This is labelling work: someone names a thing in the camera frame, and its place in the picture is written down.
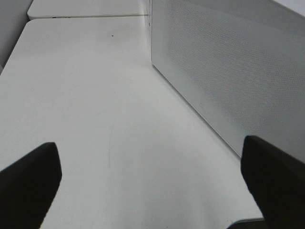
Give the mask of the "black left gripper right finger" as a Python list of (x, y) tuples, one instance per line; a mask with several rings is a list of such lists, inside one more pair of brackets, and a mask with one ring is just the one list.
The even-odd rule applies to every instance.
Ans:
[(305, 165), (267, 141), (244, 139), (241, 173), (271, 229), (305, 227)]

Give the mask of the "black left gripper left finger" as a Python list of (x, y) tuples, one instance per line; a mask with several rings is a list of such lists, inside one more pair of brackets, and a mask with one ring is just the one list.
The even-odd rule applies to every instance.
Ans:
[(0, 227), (38, 229), (62, 178), (57, 146), (48, 142), (0, 172)]

